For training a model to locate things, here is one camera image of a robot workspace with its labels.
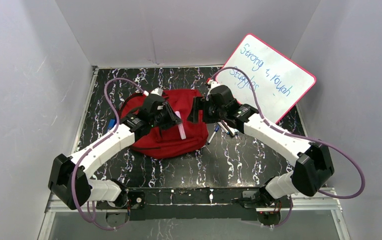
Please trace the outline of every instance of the tabletop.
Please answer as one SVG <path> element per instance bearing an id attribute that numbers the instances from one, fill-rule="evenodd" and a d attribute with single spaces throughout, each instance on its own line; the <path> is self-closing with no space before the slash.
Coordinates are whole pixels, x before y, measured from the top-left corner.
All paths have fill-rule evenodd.
<path id="1" fill-rule="evenodd" d="M 104 97 L 104 85 L 115 77 L 137 82 L 144 90 L 197 89 L 205 95 L 204 85 L 218 67 L 179 68 L 113 68 L 100 69 L 92 90 L 77 150 L 106 133 L 110 119 L 115 118 Z M 136 88 L 115 82 L 108 87 L 114 105 L 121 104 Z M 278 123 L 284 129 L 304 135 L 296 107 Z M 214 125 L 207 125 L 209 136 Z M 220 131 L 210 145 L 187 154 L 155 159 L 123 149 L 95 173 L 99 180 L 118 179 L 127 187 L 255 187 L 273 176 L 291 171 L 292 166 L 277 152 L 253 137 L 239 133 L 230 138 Z"/>

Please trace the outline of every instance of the red cloth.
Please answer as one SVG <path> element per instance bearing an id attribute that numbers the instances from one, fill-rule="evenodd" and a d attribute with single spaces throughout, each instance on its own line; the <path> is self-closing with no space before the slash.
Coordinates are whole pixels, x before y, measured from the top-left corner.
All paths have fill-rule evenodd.
<path id="1" fill-rule="evenodd" d="M 172 158 L 202 148 L 208 137 L 207 126 L 201 121 L 202 111 L 199 113 L 199 123 L 194 124 L 186 120 L 191 113 L 194 97 L 200 96 L 200 92 L 194 89 L 164 90 L 163 97 L 172 106 L 173 111 L 180 112 L 186 139 L 180 138 L 178 126 L 163 130 L 161 135 L 159 128 L 154 127 L 148 135 L 143 136 L 130 148 L 156 159 Z M 145 96 L 141 93 L 131 95 L 119 110 L 120 118 L 132 109 L 140 107 L 144 99 Z"/>

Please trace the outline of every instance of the white backdrop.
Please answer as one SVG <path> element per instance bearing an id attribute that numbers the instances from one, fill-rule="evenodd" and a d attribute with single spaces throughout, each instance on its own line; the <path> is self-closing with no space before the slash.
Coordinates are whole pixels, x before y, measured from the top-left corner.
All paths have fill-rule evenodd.
<path id="1" fill-rule="evenodd" d="M 36 239 L 92 68 L 54 0 L 0 0 L 0 239 Z"/>
<path id="2" fill-rule="evenodd" d="M 290 57 L 320 0 L 56 0 L 99 67 L 222 65 L 247 33 Z"/>
<path id="3" fill-rule="evenodd" d="M 351 154 L 365 192 L 341 200 L 353 240 L 382 239 L 382 0 L 322 0 L 292 59 L 317 77 L 300 101 L 308 134 Z M 332 184 L 360 187 L 355 168 L 332 151 Z"/>

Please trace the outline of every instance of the marker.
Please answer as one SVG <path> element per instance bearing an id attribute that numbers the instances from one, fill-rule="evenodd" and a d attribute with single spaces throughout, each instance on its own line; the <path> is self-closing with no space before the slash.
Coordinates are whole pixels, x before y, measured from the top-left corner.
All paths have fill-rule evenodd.
<path id="1" fill-rule="evenodd" d="M 225 126 L 223 126 L 223 124 L 222 124 L 221 122 L 218 122 L 217 125 L 220 126 L 221 129 L 222 129 L 226 134 L 229 134 L 229 131 L 225 128 Z"/>
<path id="2" fill-rule="evenodd" d="M 218 131 L 219 129 L 220 129 L 220 127 L 219 127 L 218 125 L 214 128 L 214 133 L 211 135 L 210 139 L 208 140 L 207 145 L 210 145 L 211 140 L 213 140 L 214 135 L 217 133 L 217 131 Z"/>

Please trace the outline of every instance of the cable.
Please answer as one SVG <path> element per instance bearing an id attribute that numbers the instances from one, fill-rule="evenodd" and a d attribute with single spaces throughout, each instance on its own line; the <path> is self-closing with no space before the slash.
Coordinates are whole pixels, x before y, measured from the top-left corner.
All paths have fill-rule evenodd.
<path id="1" fill-rule="evenodd" d="M 291 196 L 289 196 L 289 202 L 290 202 L 290 206 L 289 206 L 289 211 L 288 211 L 288 214 L 286 215 L 286 217 L 285 217 L 285 219 L 282 221 L 282 222 L 280 222 L 279 224 L 277 224 L 277 225 L 275 225 L 275 227 L 277 228 L 277 227 L 280 227 L 280 226 L 282 226 L 284 223 L 286 223 L 286 221 L 289 219 L 289 217 L 291 216 L 291 212 L 292 212 L 292 208 L 294 207 L 294 202 L 292 202 L 292 197 Z"/>
<path id="2" fill-rule="evenodd" d="M 227 67 L 224 67 L 224 68 L 218 70 L 215 74 L 213 74 L 211 79 L 215 80 L 215 77 L 221 71 L 224 71 L 224 70 L 227 70 L 227 69 L 233 69 L 233 70 L 236 70 L 236 71 L 242 73 L 242 75 L 244 75 L 246 77 L 247 81 L 250 79 L 242 70 L 240 70 L 239 68 L 236 68 L 236 67 L 232 67 L 232 66 L 227 66 Z M 341 195 L 334 195 L 334 194 L 331 194 L 331 193 L 319 190 L 320 193 L 322 193 L 322 194 L 324 194 L 326 196 L 332 197 L 332 198 L 337 198 L 337 199 L 353 199 L 353 198 L 359 196 L 364 191 L 364 188 L 366 187 L 366 179 L 364 177 L 364 173 L 363 173 L 361 167 L 356 163 L 356 161 L 352 157 L 350 157 L 348 154 L 346 154 L 345 152 L 343 152 L 342 150 L 340 150 L 339 148 L 337 148 L 336 146 L 334 146 L 334 145 L 332 145 L 332 144 L 330 144 L 328 142 L 325 142 L 325 141 L 322 141 L 322 140 L 319 140 L 319 139 L 315 139 L 315 138 L 312 138 L 312 137 L 308 137 L 308 136 L 296 135 L 296 134 L 293 134 L 293 133 L 290 133 L 290 132 L 287 132 L 287 131 L 283 131 L 283 130 L 278 129 L 277 127 L 275 127 L 273 124 L 271 124 L 269 122 L 269 120 L 267 118 L 264 117 L 264 115 L 263 115 L 263 113 L 261 111 L 261 107 L 258 104 L 256 92 L 254 90 L 254 86 L 253 86 L 252 82 L 249 81 L 249 85 L 251 87 L 251 91 L 253 92 L 254 101 L 256 103 L 258 113 L 259 113 L 262 121 L 265 124 L 267 124 L 267 126 L 269 126 L 271 129 L 277 131 L 278 133 L 284 134 L 284 135 L 289 136 L 289 137 L 298 138 L 298 139 L 304 139 L 304 140 L 308 140 L 308 141 L 311 141 L 311 142 L 316 142 L 316 143 L 320 143 L 320 144 L 326 145 L 326 146 L 336 150 L 337 152 L 339 152 L 344 157 L 346 157 L 354 165 L 354 167 L 356 167 L 357 171 L 360 174 L 360 178 L 361 178 L 362 183 L 360 185 L 360 189 L 355 194 L 347 195 L 347 196 L 341 196 Z"/>
<path id="3" fill-rule="evenodd" d="M 100 145 L 101 143 L 103 143 L 105 140 L 107 140 L 109 137 L 111 137 L 113 135 L 114 132 L 117 131 L 117 129 L 119 128 L 119 125 L 120 125 L 120 117 L 119 117 L 119 114 L 117 113 L 116 111 L 116 108 L 114 107 L 113 103 L 111 102 L 110 100 L 110 97 L 108 96 L 107 94 L 107 87 L 110 83 L 112 83 L 113 81 L 126 81 L 132 85 L 134 85 L 137 89 L 139 89 L 141 92 L 145 92 L 138 84 L 136 84 L 134 81 L 131 81 L 129 79 L 126 79 L 126 78 L 122 78 L 122 77 L 117 77 L 117 78 L 113 78 L 111 80 L 109 80 L 105 86 L 104 86 L 104 96 L 105 96 L 105 99 L 107 100 L 108 104 L 110 105 L 110 108 L 113 110 L 114 112 L 114 115 L 116 116 L 116 125 L 114 126 L 113 130 L 110 132 L 110 134 L 108 134 L 106 137 L 104 137 L 103 139 L 99 140 L 97 143 L 95 143 L 92 147 L 90 147 L 88 150 L 86 150 L 84 152 L 84 154 L 82 156 L 80 156 L 79 160 L 77 161 L 76 165 L 74 166 L 74 169 L 73 169 L 73 173 L 72 173 L 72 180 L 71 180 L 71 191 L 72 191 L 72 197 L 73 197 L 73 202 L 74 202 L 74 205 L 75 207 L 77 208 L 77 211 L 79 212 L 79 214 L 81 215 L 81 217 L 87 221 L 88 223 L 93 223 L 94 225 L 96 225 L 97 227 L 99 227 L 100 229 L 103 229 L 103 230 L 108 230 L 108 231 L 113 231 L 113 230 L 116 230 L 118 228 L 121 228 L 122 226 L 124 226 L 127 222 L 117 226 L 117 227 L 104 227 L 104 226 L 101 226 L 100 224 L 98 224 L 95 219 L 96 219 L 96 208 L 95 208 L 95 201 L 92 201 L 92 216 L 91 216 L 91 213 L 90 213 L 90 209 L 89 209 L 89 202 L 87 202 L 87 210 L 88 210 L 88 214 L 91 216 L 91 218 L 88 218 L 86 216 L 86 214 L 82 211 L 80 205 L 79 205 L 79 200 L 77 199 L 77 194 L 76 194 L 76 176 L 77 176 L 77 170 L 79 169 L 79 166 L 80 166 L 80 163 L 83 161 L 83 159 L 95 148 L 97 147 L 98 145 Z"/>

